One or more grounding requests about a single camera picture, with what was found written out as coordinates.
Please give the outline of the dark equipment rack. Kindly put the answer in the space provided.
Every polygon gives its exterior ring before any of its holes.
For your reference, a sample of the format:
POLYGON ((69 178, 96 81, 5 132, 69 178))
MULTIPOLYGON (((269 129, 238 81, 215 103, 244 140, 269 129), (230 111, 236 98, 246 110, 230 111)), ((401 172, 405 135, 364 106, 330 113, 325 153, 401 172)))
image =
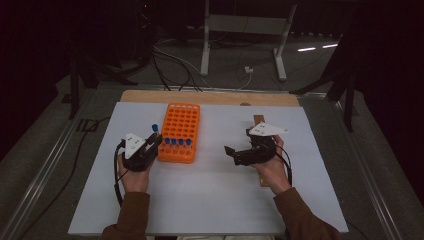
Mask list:
POLYGON ((135 17, 135 42, 131 59, 144 67, 150 60, 156 38, 156 5, 155 0, 131 1, 135 17))

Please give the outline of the grey metal stand frame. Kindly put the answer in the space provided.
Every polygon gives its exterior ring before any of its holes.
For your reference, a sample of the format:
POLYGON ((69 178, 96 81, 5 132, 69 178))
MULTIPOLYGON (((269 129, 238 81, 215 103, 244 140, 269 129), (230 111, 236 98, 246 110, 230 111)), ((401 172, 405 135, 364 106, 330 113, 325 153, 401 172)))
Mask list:
POLYGON ((293 18, 297 9, 296 3, 289 5, 288 13, 283 18, 221 15, 210 13, 210 0, 205 0, 204 39, 201 57, 200 75, 205 77, 209 72, 210 45, 209 34, 214 32, 249 33, 279 35, 279 46, 273 49, 273 57, 278 79, 285 81, 287 73, 283 62, 283 50, 287 42, 293 18))

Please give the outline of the black tripod stand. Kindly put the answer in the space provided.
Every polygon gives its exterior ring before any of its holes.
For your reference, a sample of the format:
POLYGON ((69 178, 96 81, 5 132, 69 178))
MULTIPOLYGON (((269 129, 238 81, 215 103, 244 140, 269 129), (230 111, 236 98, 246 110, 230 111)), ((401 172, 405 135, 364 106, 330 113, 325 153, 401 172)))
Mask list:
POLYGON ((74 119, 80 108, 80 87, 79 79, 82 79, 88 88, 96 88, 98 80, 94 73, 98 70, 100 73, 106 74, 113 80, 128 86, 136 86, 135 82, 129 81, 118 73, 103 64, 100 64, 87 56, 73 56, 70 59, 70 96, 69 103, 71 104, 70 119, 74 119))

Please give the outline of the black slanted stand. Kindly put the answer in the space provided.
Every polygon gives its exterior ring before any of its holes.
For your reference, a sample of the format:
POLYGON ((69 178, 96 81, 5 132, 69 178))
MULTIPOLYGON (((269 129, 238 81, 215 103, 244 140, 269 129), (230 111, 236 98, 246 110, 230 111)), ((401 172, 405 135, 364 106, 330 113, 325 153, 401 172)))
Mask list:
POLYGON ((348 30, 340 39, 336 50, 330 58, 321 77, 313 83, 297 90, 291 90, 290 94, 304 95, 317 87, 332 82, 326 98, 328 101, 339 101, 345 95, 343 121, 347 129, 352 132, 352 113, 355 91, 355 72, 361 55, 360 24, 353 20, 348 30))

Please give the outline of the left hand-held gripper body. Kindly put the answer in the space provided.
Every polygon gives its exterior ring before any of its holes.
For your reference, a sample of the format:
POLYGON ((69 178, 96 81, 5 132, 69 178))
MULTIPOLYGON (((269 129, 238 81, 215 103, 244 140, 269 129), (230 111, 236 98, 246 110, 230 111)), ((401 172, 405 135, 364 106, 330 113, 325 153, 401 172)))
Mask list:
POLYGON ((145 171, 156 159, 153 144, 147 146, 146 139, 128 133, 125 139, 125 151, 123 153, 123 165, 133 172, 145 171))

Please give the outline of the wooden table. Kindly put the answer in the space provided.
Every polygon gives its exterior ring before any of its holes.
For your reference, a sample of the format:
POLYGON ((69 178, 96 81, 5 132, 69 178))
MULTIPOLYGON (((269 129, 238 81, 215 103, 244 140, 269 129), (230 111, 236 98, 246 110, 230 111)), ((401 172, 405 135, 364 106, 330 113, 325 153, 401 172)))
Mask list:
POLYGON ((291 94, 126 90, 121 102, 299 107, 291 94))

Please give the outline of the orange plastic tube rack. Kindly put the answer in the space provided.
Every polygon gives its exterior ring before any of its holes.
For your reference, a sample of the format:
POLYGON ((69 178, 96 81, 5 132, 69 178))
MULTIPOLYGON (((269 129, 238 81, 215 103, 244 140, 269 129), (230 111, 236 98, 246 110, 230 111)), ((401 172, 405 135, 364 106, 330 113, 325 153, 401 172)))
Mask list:
POLYGON ((159 147, 158 160, 171 163, 191 164, 194 162, 197 136, 200 126, 201 108, 198 104, 169 103, 162 127, 162 144, 159 147), (165 138, 175 138, 177 146, 165 145, 165 138), (184 139, 184 147, 180 147, 178 139, 184 139), (186 146, 186 139, 192 140, 192 148, 186 146))

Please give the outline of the person's right hand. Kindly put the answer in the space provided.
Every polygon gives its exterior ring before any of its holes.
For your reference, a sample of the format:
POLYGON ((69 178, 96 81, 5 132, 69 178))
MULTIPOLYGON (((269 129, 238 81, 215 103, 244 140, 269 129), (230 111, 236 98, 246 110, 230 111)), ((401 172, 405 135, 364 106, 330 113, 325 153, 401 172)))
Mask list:
POLYGON ((253 164, 252 167, 257 170, 260 177, 269 185, 271 191, 278 195, 290 189, 291 184, 286 174, 285 164, 281 159, 284 141, 278 135, 274 135, 273 139, 276 143, 276 155, 269 161, 253 164))

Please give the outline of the aluminium floor rail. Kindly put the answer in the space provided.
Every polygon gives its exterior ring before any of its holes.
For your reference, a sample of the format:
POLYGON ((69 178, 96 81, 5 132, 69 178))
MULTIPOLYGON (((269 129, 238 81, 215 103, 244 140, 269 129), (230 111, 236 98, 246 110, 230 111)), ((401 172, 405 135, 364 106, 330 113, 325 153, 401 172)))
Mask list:
POLYGON ((83 92, 73 118, 70 106, 54 100, 0 162, 0 240, 20 236, 94 94, 83 92))
POLYGON ((374 207, 374 210, 378 216, 378 219, 382 225, 382 228, 387 236, 388 240, 404 240, 400 234, 400 231, 393 220, 392 214, 390 213, 386 201, 384 200, 378 185, 373 177, 373 174, 367 164, 364 154, 355 139, 355 136, 345 126, 343 116, 344 110, 339 102, 332 103, 332 109, 334 114, 338 118, 341 130, 350 146, 354 161, 357 165, 360 178, 365 186, 370 201, 374 207))

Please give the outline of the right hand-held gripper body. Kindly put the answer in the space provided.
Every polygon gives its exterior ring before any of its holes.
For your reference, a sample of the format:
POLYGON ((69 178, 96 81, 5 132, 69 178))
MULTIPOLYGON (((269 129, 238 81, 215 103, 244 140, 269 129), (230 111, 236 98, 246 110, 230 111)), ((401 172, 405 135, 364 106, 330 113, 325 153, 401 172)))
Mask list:
POLYGON ((276 143, 273 136, 287 132, 287 129, 265 122, 257 124, 250 130, 250 134, 252 135, 249 137, 251 148, 236 151, 236 155, 233 156, 234 163, 236 165, 249 166, 269 161, 276 155, 276 143))

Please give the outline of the person's left hand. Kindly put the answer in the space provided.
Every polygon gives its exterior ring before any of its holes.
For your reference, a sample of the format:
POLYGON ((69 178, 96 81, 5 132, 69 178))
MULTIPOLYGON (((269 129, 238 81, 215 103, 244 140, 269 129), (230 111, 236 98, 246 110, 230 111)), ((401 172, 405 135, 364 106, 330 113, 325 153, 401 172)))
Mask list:
POLYGON ((118 174, 126 193, 146 193, 149 186, 149 175, 151 167, 142 172, 133 172, 119 164, 118 174))

